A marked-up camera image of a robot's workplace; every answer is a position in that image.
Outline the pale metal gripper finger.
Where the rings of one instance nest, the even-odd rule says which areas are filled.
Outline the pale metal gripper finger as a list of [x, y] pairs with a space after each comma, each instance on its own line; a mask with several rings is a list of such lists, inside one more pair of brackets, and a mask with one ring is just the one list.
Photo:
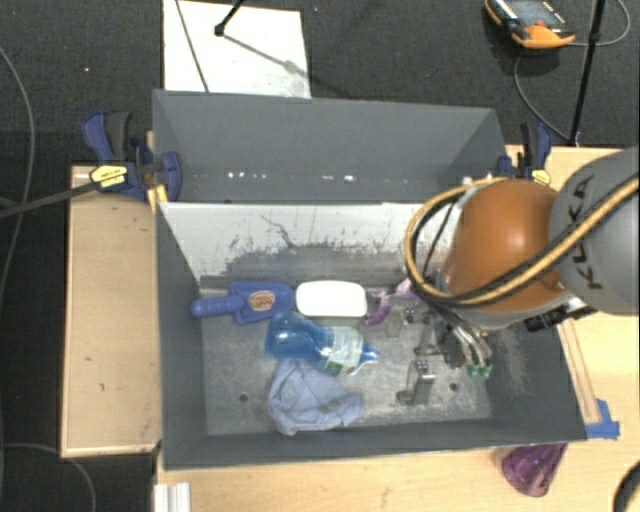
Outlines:
[[405, 335], [415, 324], [416, 314], [414, 307], [392, 309], [383, 322], [385, 335], [389, 339], [398, 339]]
[[425, 358], [416, 358], [408, 367], [406, 386], [396, 393], [402, 405], [427, 405], [436, 375]]

